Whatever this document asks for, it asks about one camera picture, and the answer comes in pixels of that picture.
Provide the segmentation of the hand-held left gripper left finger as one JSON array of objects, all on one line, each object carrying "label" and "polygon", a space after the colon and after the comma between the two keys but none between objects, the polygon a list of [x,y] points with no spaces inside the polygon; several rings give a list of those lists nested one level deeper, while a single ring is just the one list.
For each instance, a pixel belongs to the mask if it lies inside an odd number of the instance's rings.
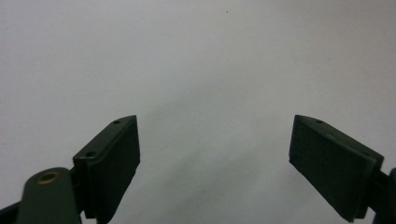
[{"label": "hand-held left gripper left finger", "polygon": [[140,163],[137,117],[110,122],[73,157],[78,208],[97,224],[108,224]]}]

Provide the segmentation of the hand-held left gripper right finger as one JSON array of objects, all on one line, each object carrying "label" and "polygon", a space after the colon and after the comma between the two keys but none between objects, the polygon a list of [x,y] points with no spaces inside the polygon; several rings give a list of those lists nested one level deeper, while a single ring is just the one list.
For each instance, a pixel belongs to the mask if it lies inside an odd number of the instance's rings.
[{"label": "hand-held left gripper right finger", "polygon": [[328,123],[297,115],[290,163],[345,220],[365,217],[384,157]]}]

